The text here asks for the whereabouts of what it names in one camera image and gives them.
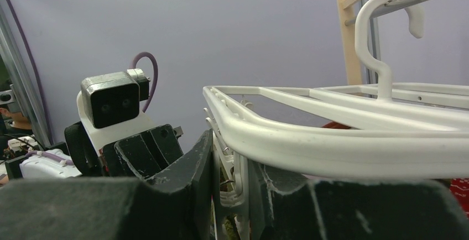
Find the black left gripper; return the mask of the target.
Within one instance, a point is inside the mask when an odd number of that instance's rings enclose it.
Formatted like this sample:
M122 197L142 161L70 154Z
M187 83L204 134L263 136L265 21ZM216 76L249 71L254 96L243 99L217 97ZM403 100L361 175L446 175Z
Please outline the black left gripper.
M177 161L181 127L164 124L117 140L100 150L103 176L150 178Z

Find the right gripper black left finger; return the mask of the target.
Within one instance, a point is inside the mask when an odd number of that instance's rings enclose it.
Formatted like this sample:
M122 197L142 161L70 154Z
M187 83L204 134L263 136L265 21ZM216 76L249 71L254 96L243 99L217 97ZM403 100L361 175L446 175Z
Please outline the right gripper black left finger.
M210 239L212 132L144 182L19 179L1 188L2 239Z

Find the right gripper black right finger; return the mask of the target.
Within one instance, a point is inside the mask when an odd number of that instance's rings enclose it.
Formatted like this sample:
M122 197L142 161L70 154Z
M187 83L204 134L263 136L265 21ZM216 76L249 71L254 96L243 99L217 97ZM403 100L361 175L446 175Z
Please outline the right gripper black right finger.
M457 200L431 180L309 179L248 163L253 239L467 239Z

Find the white plastic clip hanger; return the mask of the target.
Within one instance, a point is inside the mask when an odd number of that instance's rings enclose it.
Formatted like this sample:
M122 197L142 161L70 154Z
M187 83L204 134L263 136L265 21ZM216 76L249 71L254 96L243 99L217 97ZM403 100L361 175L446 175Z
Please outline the white plastic clip hanger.
M226 239L223 220L231 215L240 238L253 239L250 161L309 179L468 178L468 87L393 81L390 66L368 49L369 20L386 1L362 6L349 45L359 62L377 73L376 84L204 87L217 239ZM403 10L410 34L421 38L420 4ZM351 129L322 127L329 122Z

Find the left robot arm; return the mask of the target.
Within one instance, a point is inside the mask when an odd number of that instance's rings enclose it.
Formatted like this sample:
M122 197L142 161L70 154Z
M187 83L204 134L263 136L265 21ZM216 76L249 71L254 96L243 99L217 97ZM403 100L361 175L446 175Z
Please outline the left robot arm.
M182 156L182 134L180 127L156 126L148 119L100 129L77 122L65 129L64 144L30 148L6 161L7 174L11 180L134 176L136 171L153 175Z

